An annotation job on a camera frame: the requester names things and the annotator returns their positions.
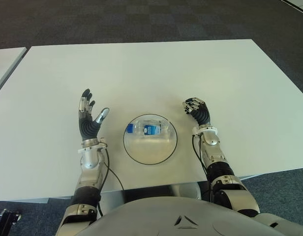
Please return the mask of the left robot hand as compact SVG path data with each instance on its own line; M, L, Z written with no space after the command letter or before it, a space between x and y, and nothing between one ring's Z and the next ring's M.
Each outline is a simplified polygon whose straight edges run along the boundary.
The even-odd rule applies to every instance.
M78 124L82 141L96 139L100 131L103 121L109 114L110 109L105 107L95 117L92 117L92 110L95 106L95 101L92 100L92 93L87 88L81 95L78 106Z

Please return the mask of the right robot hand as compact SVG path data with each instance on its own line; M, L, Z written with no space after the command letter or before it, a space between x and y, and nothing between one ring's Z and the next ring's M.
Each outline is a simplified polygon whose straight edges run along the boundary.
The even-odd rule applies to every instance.
M185 100L182 105L185 113L191 115L199 126L211 124L210 113L203 100L193 97Z

